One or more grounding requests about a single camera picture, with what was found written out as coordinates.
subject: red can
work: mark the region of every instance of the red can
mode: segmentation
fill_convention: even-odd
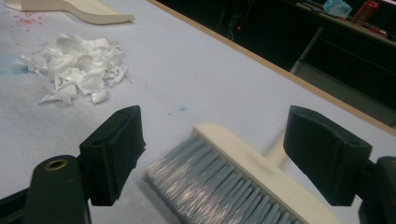
[[[377,2],[368,0],[359,8],[355,16],[353,16],[352,22],[359,26],[364,26],[376,12],[378,7],[379,4]]]

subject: brush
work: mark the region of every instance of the brush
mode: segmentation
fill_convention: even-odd
[[[183,223],[338,223],[335,216],[237,135],[214,123],[156,160],[148,182]]]

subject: paper scrap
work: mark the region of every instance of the paper scrap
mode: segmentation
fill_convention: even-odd
[[[22,55],[17,64],[54,83],[54,93],[40,103],[63,101],[71,105],[80,91],[99,104],[108,97],[106,86],[119,84],[128,71],[128,67],[120,66],[122,56],[119,46],[107,38],[85,40],[79,35],[60,35],[55,43],[44,44],[37,57]]]

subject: table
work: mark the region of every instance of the table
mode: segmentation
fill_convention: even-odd
[[[264,59],[156,2],[107,1],[135,15],[135,22],[92,25],[64,12],[23,13],[0,6],[0,198],[29,186],[36,165],[57,155],[78,155],[78,145],[118,109],[140,105],[146,152],[132,171],[120,200],[91,207],[92,222],[177,223],[142,180],[145,167],[186,139],[198,122],[216,122],[265,152],[284,130],[290,105],[317,110],[373,147],[371,160],[396,156],[396,132],[333,99]],[[126,78],[99,105],[81,95],[73,105],[40,105],[51,83],[7,70],[18,56],[36,53],[60,34],[119,41]],[[325,202],[291,162],[285,173]],[[351,208],[330,209],[341,223],[358,223]]]

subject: brass screw hole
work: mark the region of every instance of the brass screw hole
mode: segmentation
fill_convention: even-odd
[[[49,163],[47,163],[45,169],[47,171],[56,171],[56,170],[64,168],[66,166],[66,164],[67,164],[67,160],[64,160],[64,159],[50,161]]]

